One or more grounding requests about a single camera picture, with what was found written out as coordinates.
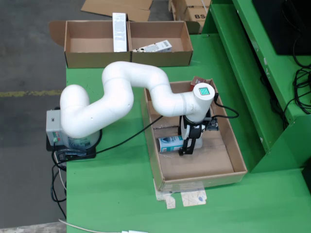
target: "robotic arm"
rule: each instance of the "robotic arm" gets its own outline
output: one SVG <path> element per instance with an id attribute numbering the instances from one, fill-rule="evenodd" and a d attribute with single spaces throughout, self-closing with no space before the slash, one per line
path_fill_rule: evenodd
<path id="1" fill-rule="evenodd" d="M 163 70 L 130 62 L 108 65 L 102 81 L 104 96 L 92 104 L 81 86 L 70 85 L 64 89 L 60 110 L 47 111 L 47 150 L 64 151 L 66 155 L 77 154 L 74 150 L 78 150 L 80 156 L 85 151 L 95 150 L 101 137 L 100 130 L 131 110 L 134 103 L 132 86 L 149 90 L 154 109 L 159 114 L 180 116 L 178 131 L 184 139 L 180 155 L 192 154 L 196 139 L 206 127 L 209 130 L 215 129 L 214 126 L 217 128 L 217 124 L 211 123 L 209 111 L 215 91 L 207 83 L 197 84 L 191 92 L 175 94 Z"/>
<path id="2" fill-rule="evenodd" d="M 102 75 L 104 96 L 89 104 L 87 92 L 78 85 L 64 89 L 60 98 L 61 126 L 72 138 L 96 133 L 128 114 L 134 102 L 132 86 L 150 92 L 154 109 L 165 117 L 185 116 L 193 124 L 202 123 L 214 99 L 215 91 L 207 83 L 193 91 L 174 94 L 166 73 L 153 66 L 114 62 Z M 187 128 L 182 136 L 187 138 Z"/>

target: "white robotic arm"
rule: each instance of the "white robotic arm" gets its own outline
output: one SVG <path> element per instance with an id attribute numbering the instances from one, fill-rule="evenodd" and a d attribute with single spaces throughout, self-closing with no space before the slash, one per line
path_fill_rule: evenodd
<path id="1" fill-rule="evenodd" d="M 134 102 L 132 86 L 149 90 L 159 114 L 165 117 L 185 115 L 194 123 L 203 121 L 215 95 L 207 83 L 197 84 L 192 92 L 174 94 L 163 70 L 130 62 L 108 65 L 102 81 L 104 96 L 92 104 L 81 86 L 70 85 L 62 92 L 61 125 L 68 136 L 89 136 L 127 115 Z"/>

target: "green display screen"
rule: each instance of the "green display screen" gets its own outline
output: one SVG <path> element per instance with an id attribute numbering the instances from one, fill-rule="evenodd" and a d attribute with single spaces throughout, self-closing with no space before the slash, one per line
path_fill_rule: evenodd
<path id="1" fill-rule="evenodd" d="M 199 88 L 199 90 L 200 90 L 201 96 L 209 95 L 209 91 L 207 87 Z"/>

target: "concrete floor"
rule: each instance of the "concrete floor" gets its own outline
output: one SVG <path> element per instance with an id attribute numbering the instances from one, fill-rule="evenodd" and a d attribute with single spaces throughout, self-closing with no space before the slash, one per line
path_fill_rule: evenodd
<path id="1" fill-rule="evenodd" d="M 50 39 L 48 23 L 111 19 L 81 12 L 83 3 L 0 1 L 0 229 L 62 218 L 50 197 L 52 160 L 45 150 L 45 117 L 47 110 L 59 105 L 66 67 L 63 48 Z M 168 0 L 154 0 L 150 10 L 150 21 L 173 19 Z M 56 183 L 62 198 L 61 183 Z M 0 232 L 43 232 L 20 229 Z"/>

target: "white cable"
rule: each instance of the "white cable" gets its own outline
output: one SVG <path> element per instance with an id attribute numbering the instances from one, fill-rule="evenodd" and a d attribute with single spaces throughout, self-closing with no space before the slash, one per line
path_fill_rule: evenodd
<path id="1" fill-rule="evenodd" d="M 85 228 L 82 228 L 82 227 L 78 227 L 78 226 L 75 226 L 75 225 L 72 225 L 70 223 L 67 223 L 61 219 L 59 219 L 58 221 L 66 224 L 67 226 L 71 226 L 71 227 L 74 227 L 74 228 L 77 228 L 77 229 L 80 229 L 80 230 L 83 230 L 83 231 L 86 231 L 86 232 L 92 232 L 92 233 L 108 233 L 108 232 L 98 232 L 98 231 L 92 231 L 92 230 L 89 230 L 89 229 L 85 229 Z"/>
<path id="2" fill-rule="evenodd" d="M 58 163 L 57 156 L 56 156 L 56 152 L 54 152 L 54 157 L 55 157 L 55 159 L 56 159 L 56 163 Z M 62 182 L 64 189 L 67 191 L 66 186 L 64 185 L 64 182 L 63 182 L 61 170 L 58 169 L 58 171 L 59 171 L 60 181 Z"/>

